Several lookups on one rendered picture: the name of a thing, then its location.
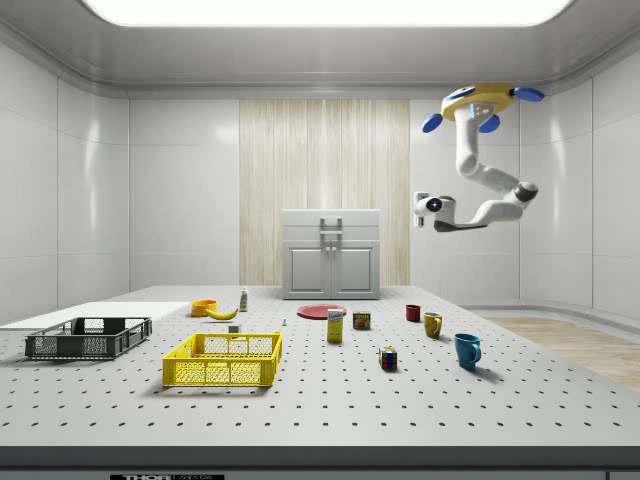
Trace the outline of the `yellow basket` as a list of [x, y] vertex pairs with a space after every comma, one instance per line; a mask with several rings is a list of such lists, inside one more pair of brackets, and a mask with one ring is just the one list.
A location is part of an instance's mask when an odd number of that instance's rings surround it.
[[196, 333], [163, 358], [165, 386], [270, 386], [282, 334]]

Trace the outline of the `blue mug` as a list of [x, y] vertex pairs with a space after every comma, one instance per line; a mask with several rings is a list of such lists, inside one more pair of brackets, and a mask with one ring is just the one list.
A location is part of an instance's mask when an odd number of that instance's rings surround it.
[[459, 366], [466, 370], [474, 370], [482, 355], [480, 338], [468, 333], [457, 333], [454, 336], [454, 344]]

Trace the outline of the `dark grey basket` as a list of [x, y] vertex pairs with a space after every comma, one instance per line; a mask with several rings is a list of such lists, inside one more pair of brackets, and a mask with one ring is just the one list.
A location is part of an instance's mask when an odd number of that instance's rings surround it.
[[150, 317], [76, 317], [29, 334], [25, 355], [31, 359], [114, 359], [147, 339]]

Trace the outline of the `yellow and white box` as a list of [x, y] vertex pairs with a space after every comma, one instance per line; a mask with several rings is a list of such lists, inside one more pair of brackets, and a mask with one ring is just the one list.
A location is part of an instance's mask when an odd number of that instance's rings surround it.
[[327, 310], [327, 340], [329, 342], [340, 343], [342, 341], [344, 313], [342, 308]]

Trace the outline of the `white cabinet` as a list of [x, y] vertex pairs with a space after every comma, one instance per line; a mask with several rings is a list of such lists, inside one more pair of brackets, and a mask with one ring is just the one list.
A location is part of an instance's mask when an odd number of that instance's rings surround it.
[[284, 209], [285, 299], [377, 299], [378, 209]]

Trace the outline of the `red plate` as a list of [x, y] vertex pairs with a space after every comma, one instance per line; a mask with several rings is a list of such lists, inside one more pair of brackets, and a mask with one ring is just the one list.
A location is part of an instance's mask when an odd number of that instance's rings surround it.
[[342, 315], [346, 314], [346, 308], [335, 304], [312, 304], [301, 306], [297, 310], [297, 315], [310, 320], [326, 320], [329, 310], [338, 310]]

